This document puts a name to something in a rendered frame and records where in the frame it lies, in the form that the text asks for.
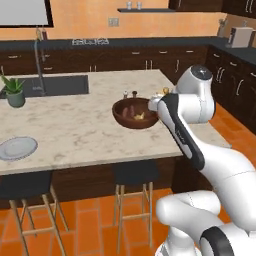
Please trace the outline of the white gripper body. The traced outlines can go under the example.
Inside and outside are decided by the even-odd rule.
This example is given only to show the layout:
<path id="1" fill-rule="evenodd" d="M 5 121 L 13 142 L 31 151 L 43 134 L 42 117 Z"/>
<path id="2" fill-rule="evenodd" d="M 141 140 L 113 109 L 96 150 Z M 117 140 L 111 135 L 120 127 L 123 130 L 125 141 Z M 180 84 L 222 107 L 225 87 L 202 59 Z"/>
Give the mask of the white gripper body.
<path id="1" fill-rule="evenodd" d="M 163 94 L 155 94 L 153 95 L 149 102 L 148 102 L 148 109 L 150 111 L 157 111 L 157 107 L 158 107 L 158 102 L 163 98 Z"/>

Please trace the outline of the brown wooden bowl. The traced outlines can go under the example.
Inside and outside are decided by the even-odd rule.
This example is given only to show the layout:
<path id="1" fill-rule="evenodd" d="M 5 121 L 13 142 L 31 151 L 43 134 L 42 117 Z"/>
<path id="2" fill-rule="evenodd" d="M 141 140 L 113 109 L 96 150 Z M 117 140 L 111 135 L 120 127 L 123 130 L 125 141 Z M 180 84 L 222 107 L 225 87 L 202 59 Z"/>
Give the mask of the brown wooden bowl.
<path id="1" fill-rule="evenodd" d="M 158 121 L 158 115 L 148 109 L 149 100 L 146 98 L 126 98 L 117 101 L 112 107 L 115 120 L 129 129 L 146 129 Z M 145 112 L 143 120 L 135 120 L 134 116 Z"/>

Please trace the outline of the grey plate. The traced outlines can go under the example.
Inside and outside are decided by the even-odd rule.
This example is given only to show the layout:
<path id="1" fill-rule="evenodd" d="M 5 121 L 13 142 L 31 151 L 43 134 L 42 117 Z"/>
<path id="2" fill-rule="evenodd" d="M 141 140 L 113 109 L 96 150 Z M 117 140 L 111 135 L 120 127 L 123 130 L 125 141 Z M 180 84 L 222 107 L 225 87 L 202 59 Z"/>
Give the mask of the grey plate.
<path id="1" fill-rule="evenodd" d="M 33 154 L 38 142 L 31 137 L 14 137 L 0 144 L 0 159 L 17 161 Z"/>

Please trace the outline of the dark cupboard run with drawers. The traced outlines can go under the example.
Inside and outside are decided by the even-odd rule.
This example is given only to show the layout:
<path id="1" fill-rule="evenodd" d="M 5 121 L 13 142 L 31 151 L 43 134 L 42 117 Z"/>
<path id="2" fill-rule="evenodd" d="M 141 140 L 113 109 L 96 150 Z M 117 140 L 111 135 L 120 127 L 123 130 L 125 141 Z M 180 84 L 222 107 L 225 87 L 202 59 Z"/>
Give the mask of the dark cupboard run with drawers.
<path id="1" fill-rule="evenodd" d="M 44 74 L 159 69 L 173 84 L 193 64 L 204 64 L 206 46 L 106 47 L 38 51 Z"/>

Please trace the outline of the black seat wooden stool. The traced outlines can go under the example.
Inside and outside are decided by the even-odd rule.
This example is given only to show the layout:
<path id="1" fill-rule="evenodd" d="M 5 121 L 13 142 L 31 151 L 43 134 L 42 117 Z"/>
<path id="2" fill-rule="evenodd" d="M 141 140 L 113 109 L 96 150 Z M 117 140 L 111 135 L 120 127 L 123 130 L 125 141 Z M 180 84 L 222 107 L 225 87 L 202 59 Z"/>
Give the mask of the black seat wooden stool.
<path id="1" fill-rule="evenodd" d="M 118 226 L 117 252 L 120 252 L 122 224 L 125 220 L 147 219 L 149 224 L 149 245 L 152 245 L 152 212 L 153 212 L 153 182 L 158 178 L 158 168 L 154 160 L 137 160 L 115 163 L 113 166 L 115 177 L 115 198 L 113 224 Z M 126 193 L 126 186 L 141 185 L 139 192 Z M 125 198 L 140 196 L 143 203 L 147 201 L 148 212 L 124 215 L 123 201 Z"/>
<path id="2" fill-rule="evenodd" d="M 69 227 L 52 184 L 51 170 L 2 176 L 0 199 L 9 201 L 26 256 L 29 251 L 25 237 L 47 232 L 55 234 L 62 256 L 67 256 L 56 223 L 56 212 L 59 212 L 66 231 Z M 51 227 L 36 229 L 31 212 L 41 208 L 47 209 Z"/>

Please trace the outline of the dark sink basin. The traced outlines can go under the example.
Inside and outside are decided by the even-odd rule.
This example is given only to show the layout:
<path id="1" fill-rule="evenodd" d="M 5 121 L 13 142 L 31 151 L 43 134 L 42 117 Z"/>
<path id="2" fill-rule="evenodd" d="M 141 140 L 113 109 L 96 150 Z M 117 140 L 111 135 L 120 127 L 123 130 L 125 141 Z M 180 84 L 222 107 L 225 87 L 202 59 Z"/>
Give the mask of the dark sink basin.
<path id="1" fill-rule="evenodd" d="M 87 75 L 44 77 L 45 96 L 80 95 L 89 93 Z M 42 90 L 38 77 L 21 78 L 26 98 L 41 97 Z"/>

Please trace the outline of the dark wooden island base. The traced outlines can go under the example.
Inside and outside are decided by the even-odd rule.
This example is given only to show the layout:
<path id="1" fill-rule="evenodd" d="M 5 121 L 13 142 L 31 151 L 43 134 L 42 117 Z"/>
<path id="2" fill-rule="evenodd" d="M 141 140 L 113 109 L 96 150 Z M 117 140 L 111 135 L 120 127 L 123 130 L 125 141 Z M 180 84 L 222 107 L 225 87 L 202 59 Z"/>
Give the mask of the dark wooden island base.
<path id="1" fill-rule="evenodd" d="M 208 180 L 194 169 L 184 156 L 153 159 L 159 176 L 153 182 L 155 189 L 169 188 L 175 193 L 210 190 Z M 61 202 L 112 195 L 115 192 L 114 164 L 102 164 L 52 171 L 52 184 Z M 128 192 L 137 192 L 141 185 L 126 186 Z M 0 209 L 10 207 L 8 200 L 0 199 Z"/>

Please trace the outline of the dark upper cupboards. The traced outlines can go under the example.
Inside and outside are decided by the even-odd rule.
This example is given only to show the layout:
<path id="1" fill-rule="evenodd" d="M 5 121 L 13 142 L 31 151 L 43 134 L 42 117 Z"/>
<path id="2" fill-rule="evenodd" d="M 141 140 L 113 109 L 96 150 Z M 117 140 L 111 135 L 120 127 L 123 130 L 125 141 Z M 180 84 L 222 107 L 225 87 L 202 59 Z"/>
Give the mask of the dark upper cupboards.
<path id="1" fill-rule="evenodd" d="M 223 12 L 256 19 L 256 0 L 169 0 L 168 7 L 179 12 Z"/>

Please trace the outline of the grey sink tap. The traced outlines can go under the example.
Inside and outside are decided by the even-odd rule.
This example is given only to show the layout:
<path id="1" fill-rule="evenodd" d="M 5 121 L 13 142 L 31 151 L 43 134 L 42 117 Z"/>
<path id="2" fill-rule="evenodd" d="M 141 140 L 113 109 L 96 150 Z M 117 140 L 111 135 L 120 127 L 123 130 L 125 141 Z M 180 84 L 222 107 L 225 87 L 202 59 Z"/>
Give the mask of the grey sink tap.
<path id="1" fill-rule="evenodd" d="M 45 96 L 46 88 L 45 88 L 44 77 L 43 77 L 43 73 L 42 73 L 42 67 L 41 67 L 41 63 L 45 61 L 45 56 L 44 56 L 43 50 L 40 48 L 40 43 L 41 43 L 41 41 L 39 39 L 35 40 L 34 54 L 35 54 L 37 73 L 38 73 L 40 86 L 41 86 L 41 94 L 43 96 Z"/>

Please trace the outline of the soap bottle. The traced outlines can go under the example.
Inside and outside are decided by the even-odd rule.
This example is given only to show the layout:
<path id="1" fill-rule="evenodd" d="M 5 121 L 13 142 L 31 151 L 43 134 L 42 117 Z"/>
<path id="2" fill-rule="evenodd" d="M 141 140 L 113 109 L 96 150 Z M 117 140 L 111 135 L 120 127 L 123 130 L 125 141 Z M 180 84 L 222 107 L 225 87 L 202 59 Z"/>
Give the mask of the soap bottle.
<path id="1" fill-rule="evenodd" d="M 42 29 L 40 30 L 39 28 L 36 29 L 36 36 L 37 36 L 37 39 L 42 41 L 42 40 L 46 40 L 47 39 L 47 32 Z"/>

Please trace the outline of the potted green plant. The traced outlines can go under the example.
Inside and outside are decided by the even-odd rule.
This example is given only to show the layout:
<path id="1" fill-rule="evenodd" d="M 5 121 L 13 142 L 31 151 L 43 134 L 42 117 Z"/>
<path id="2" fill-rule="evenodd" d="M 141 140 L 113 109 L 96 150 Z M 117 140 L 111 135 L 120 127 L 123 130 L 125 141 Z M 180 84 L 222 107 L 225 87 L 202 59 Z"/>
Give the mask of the potted green plant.
<path id="1" fill-rule="evenodd" d="M 18 78 L 8 79 L 2 75 L 1 79 L 5 85 L 4 92 L 9 105 L 13 108 L 20 108 L 25 104 L 25 96 L 23 92 L 23 81 Z"/>

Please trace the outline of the black framed window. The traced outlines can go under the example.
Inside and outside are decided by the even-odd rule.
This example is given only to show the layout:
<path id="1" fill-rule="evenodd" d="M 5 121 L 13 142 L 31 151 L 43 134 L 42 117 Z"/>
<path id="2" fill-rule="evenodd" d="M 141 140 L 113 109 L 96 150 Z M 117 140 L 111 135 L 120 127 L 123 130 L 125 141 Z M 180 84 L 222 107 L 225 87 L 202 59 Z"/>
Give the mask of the black framed window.
<path id="1" fill-rule="evenodd" d="M 0 0 L 0 27 L 52 27 L 50 0 Z"/>

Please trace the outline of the dark wall shelf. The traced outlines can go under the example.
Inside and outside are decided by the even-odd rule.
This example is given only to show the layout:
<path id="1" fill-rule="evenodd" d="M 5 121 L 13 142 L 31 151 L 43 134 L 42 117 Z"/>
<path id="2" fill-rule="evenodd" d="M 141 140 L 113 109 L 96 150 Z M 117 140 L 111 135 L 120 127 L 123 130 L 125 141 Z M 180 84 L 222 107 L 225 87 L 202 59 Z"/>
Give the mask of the dark wall shelf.
<path id="1" fill-rule="evenodd" d="M 175 10 L 169 9 L 169 8 L 142 8 L 142 9 L 118 8 L 117 11 L 120 13 L 174 13 L 176 12 Z"/>

